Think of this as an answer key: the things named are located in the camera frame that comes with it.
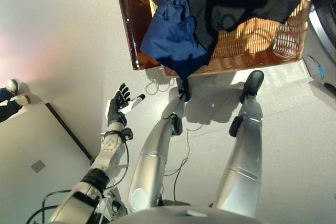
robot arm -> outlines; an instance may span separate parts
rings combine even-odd
[[[116,91],[106,108],[108,131],[101,133],[100,153],[88,173],[77,183],[63,202],[56,208],[49,223],[88,223],[92,213],[102,199],[110,180],[118,176],[122,166],[120,158],[124,154],[124,142],[132,139],[133,133],[125,129],[125,114],[138,105],[145,96],[142,94],[131,101],[125,84]]]

person's foot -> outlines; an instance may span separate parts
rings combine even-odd
[[[9,81],[8,81],[8,85],[6,86],[6,89],[7,89],[10,93],[16,95],[16,94],[17,94],[17,91],[18,91],[18,89],[19,89],[19,87],[20,87],[20,83],[19,83],[19,81],[18,81],[18,80],[15,80],[15,79],[12,79],[12,80],[9,80]]]
[[[30,99],[27,95],[20,95],[16,99],[14,99],[14,102],[16,102],[20,106],[26,106],[30,103]]]

silver robot leg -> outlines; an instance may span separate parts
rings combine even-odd
[[[262,118],[256,97],[246,95],[234,120],[237,126],[236,144],[222,175],[213,207],[255,217],[261,179]]]

shoe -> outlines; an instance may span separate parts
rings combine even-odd
[[[264,80],[264,73],[260,70],[255,70],[247,77],[247,80],[244,84],[242,95],[240,96],[240,102],[243,103],[245,101],[245,96],[252,95],[256,96],[257,92]]]
[[[8,85],[6,86],[6,89],[12,93],[17,94],[17,91],[19,90],[20,82],[18,80],[12,79],[8,81]]]
[[[30,99],[27,95],[20,95],[14,101],[20,106],[26,106],[30,104]]]

black pants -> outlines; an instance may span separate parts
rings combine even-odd
[[[17,113],[22,106],[17,104],[15,101],[10,101],[14,95],[10,93],[7,89],[0,89],[0,102],[8,100],[7,105],[0,106],[0,122],[5,121],[10,118],[12,115]]]

